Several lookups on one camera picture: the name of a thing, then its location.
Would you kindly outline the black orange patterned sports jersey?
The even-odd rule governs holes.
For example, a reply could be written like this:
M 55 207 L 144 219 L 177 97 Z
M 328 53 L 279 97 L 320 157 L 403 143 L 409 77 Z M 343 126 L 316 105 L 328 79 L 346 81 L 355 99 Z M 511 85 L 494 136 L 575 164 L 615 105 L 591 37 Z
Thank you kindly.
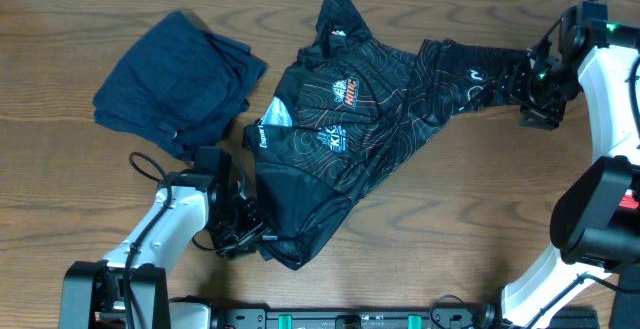
M 417 53 L 378 41 L 351 0 L 324 0 L 314 42 L 247 126 L 267 260 L 297 270 L 354 206 L 455 116 L 501 106 L 499 79 L 523 50 L 426 40 Z

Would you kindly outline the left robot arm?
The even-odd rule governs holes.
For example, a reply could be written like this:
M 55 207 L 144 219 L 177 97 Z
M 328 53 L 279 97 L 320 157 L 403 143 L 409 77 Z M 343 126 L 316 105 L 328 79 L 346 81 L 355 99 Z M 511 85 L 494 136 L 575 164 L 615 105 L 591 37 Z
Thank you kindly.
M 197 297 L 172 299 L 167 279 L 184 250 L 205 231 L 208 251 L 223 258 L 255 252 L 272 231 L 240 166 L 219 147 L 200 147 L 191 167 L 161 171 L 154 202 L 115 249 L 96 262 L 76 261 L 62 287 L 61 328 L 223 328 L 225 315 Z

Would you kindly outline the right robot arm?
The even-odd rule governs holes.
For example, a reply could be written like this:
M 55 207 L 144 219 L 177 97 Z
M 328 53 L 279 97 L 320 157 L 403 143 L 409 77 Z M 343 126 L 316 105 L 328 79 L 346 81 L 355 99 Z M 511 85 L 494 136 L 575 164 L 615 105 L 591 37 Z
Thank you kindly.
M 488 305 L 485 328 L 576 328 L 592 317 L 565 306 L 639 263 L 639 30 L 609 20 L 604 0 L 568 8 L 550 30 L 559 54 L 543 37 L 530 66 L 506 70 L 498 91 L 519 105 L 522 125 L 549 130 L 583 94 L 592 164 L 556 203 L 549 245 Z

